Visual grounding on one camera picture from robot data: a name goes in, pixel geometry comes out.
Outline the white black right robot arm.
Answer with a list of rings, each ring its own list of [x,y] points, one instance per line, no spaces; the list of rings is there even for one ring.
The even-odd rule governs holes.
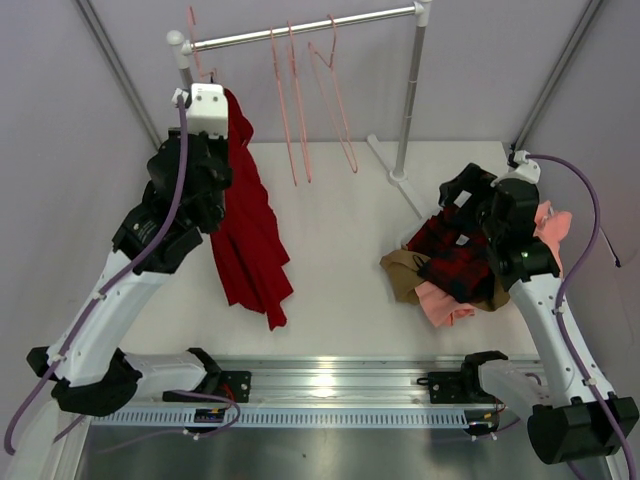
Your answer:
[[[633,398],[616,394],[597,366],[566,300],[567,278],[534,233],[538,179],[533,161],[501,177],[470,163],[439,188],[440,206],[458,204],[463,219],[484,234],[491,270],[525,320],[546,378],[539,385],[498,358],[478,366],[477,385],[525,422],[543,463],[622,452],[630,478],[636,478],[627,438],[639,409]]]

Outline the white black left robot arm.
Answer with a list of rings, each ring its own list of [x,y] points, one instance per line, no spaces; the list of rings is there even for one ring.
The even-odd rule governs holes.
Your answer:
[[[218,390],[222,371],[199,347],[137,355],[120,344],[158,289],[219,229],[232,183],[228,141],[171,130],[147,171],[142,200],[117,229],[84,310],[57,343],[27,356],[38,377],[53,381],[51,396],[65,412],[105,417],[132,400],[195,402]]]

